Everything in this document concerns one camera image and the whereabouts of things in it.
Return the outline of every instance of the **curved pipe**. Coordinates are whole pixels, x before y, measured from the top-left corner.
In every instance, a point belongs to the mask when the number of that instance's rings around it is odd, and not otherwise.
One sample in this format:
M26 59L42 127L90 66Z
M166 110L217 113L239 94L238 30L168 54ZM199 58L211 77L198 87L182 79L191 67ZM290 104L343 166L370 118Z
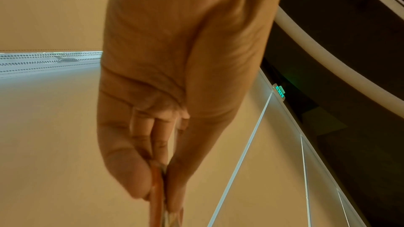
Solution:
M278 7L278 12L275 16L275 22L302 47L302 49L337 77L341 78L374 102L404 118L403 100L368 80L336 58L300 28L280 7Z

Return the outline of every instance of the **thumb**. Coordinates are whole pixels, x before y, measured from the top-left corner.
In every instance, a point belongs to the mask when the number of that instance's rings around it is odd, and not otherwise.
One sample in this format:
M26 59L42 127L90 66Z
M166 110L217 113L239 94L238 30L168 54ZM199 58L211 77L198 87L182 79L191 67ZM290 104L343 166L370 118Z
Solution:
M185 131L178 130L175 153L168 164L166 175L167 208L170 212L181 210L186 183L214 146L232 116L221 118L190 118Z

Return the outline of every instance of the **human hand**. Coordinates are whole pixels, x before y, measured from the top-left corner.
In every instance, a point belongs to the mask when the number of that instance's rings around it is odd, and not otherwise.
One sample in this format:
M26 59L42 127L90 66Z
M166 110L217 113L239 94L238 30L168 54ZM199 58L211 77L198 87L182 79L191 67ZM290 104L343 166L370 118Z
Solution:
M157 161L168 164L168 209L181 209L187 181L256 77L278 2L109 0L98 142L108 171L133 198L147 199L149 161Z

